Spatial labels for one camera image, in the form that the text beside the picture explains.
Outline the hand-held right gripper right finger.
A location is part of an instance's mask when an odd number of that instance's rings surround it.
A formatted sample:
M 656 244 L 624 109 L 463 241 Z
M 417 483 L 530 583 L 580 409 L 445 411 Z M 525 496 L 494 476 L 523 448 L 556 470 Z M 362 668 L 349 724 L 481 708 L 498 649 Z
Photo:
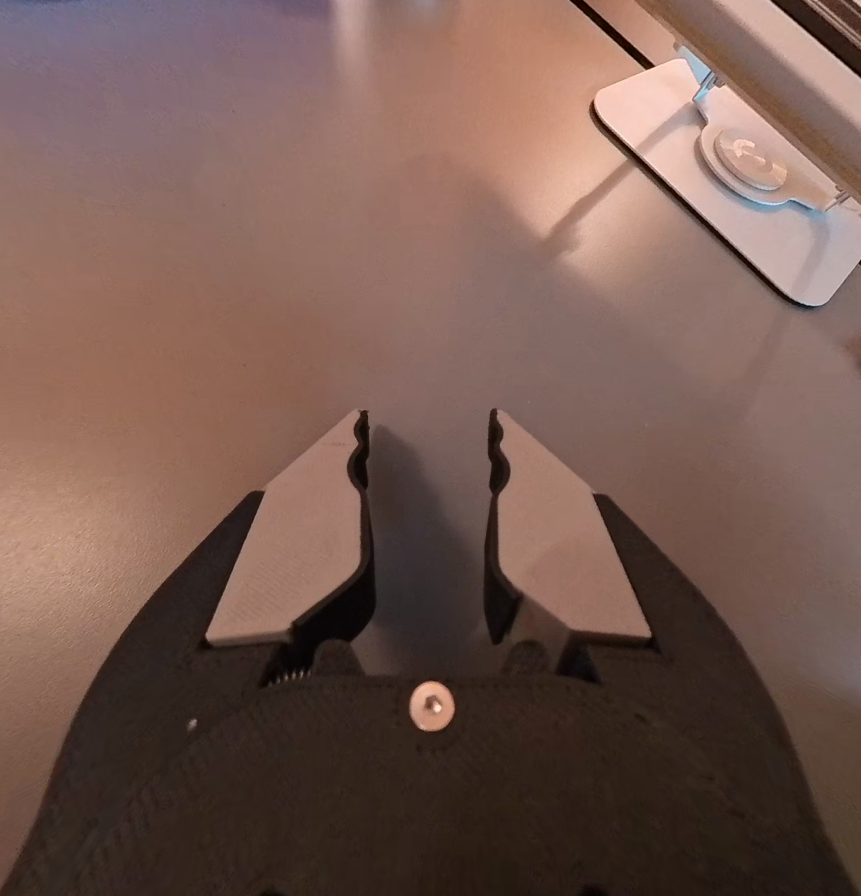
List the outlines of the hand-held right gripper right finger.
M 488 457 L 483 612 L 492 645 L 537 643 L 550 664 L 575 664 L 589 645 L 652 646 L 593 488 L 502 409 L 490 413 Z

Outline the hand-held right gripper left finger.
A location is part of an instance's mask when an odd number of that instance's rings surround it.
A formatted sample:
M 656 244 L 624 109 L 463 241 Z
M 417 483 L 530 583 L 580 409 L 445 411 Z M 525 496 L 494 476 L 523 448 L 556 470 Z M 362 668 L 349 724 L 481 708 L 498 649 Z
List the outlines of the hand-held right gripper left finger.
M 264 488 L 206 631 L 212 647 L 351 641 L 375 605 L 369 418 L 355 409 Z

